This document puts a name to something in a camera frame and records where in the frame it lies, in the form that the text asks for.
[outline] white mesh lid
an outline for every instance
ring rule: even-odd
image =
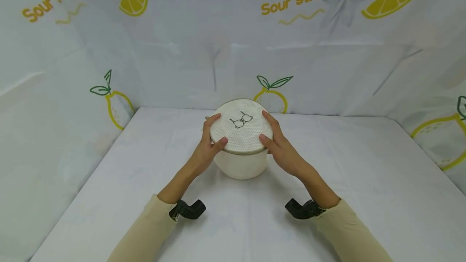
[[[265,149],[259,140],[263,133],[272,139],[272,127],[262,115],[263,107],[250,99],[237,99],[220,106],[221,117],[212,124],[210,136],[213,142],[228,138],[225,151],[234,154],[254,154]]]

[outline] yellow wavy line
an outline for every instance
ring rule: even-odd
[[[71,22],[71,16],[72,16],[72,15],[74,15],[74,16],[78,15],[81,6],[87,6],[87,5],[81,2],[81,3],[78,4],[78,6],[76,7],[76,11],[75,11],[74,13],[72,13],[71,11],[66,11],[67,14],[68,14],[68,19],[67,19],[67,20],[60,20],[60,19],[59,19],[59,20],[55,21],[55,24],[61,24],[61,23],[62,23],[62,24],[68,24],[68,23],[70,23],[70,22]]]
[[[305,16],[305,15],[303,15],[303,14],[298,14],[298,15],[296,15],[295,17],[293,17],[292,20],[290,20],[289,22],[286,22],[286,21],[284,21],[284,20],[281,19],[281,20],[278,21],[278,23],[282,23],[282,24],[284,24],[284,25],[290,25],[290,24],[294,23],[294,21],[297,20],[298,17],[301,17],[301,18],[303,18],[303,19],[305,19],[305,20],[310,20],[310,19],[312,19],[313,17],[315,17],[316,14],[318,14],[318,13],[324,13],[324,12],[325,12],[325,10],[323,10],[322,8],[319,8],[318,10],[314,11],[314,13],[313,13],[310,17],[307,17],[307,16]]]

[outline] forearm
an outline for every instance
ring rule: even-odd
[[[114,248],[108,262],[151,262],[176,223],[169,216],[174,204],[153,195],[143,212]]]
[[[342,262],[393,262],[346,201],[341,200],[315,222]]]
[[[153,261],[176,225],[169,216],[169,211],[196,178],[192,168],[189,164],[184,165],[158,195],[152,196],[117,244],[108,262]]]
[[[298,165],[296,177],[303,183],[312,200],[322,209],[330,209],[340,201],[340,198],[309,163],[303,162]]]
[[[184,165],[175,177],[162,191],[157,194],[159,199],[165,203],[177,203],[184,195],[190,184],[196,179],[196,174],[189,163]]]

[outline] person's right hand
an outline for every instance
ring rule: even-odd
[[[269,153],[272,154],[275,162],[280,166],[286,173],[297,177],[298,173],[303,166],[309,164],[298,154],[296,149],[286,139],[280,128],[278,121],[273,118],[268,112],[263,110],[263,116],[269,121],[273,131],[273,140],[266,137],[264,134],[259,136],[261,143],[269,149]]]

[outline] black wrist device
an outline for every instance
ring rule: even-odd
[[[200,200],[197,200],[191,206],[180,200],[169,212],[169,216],[175,221],[177,221],[180,216],[186,219],[195,220],[199,218],[204,211],[205,205]]]
[[[294,198],[291,198],[285,205],[285,209],[288,210],[295,219],[299,220],[307,220],[325,212],[325,210],[321,209],[312,199],[301,206]]]

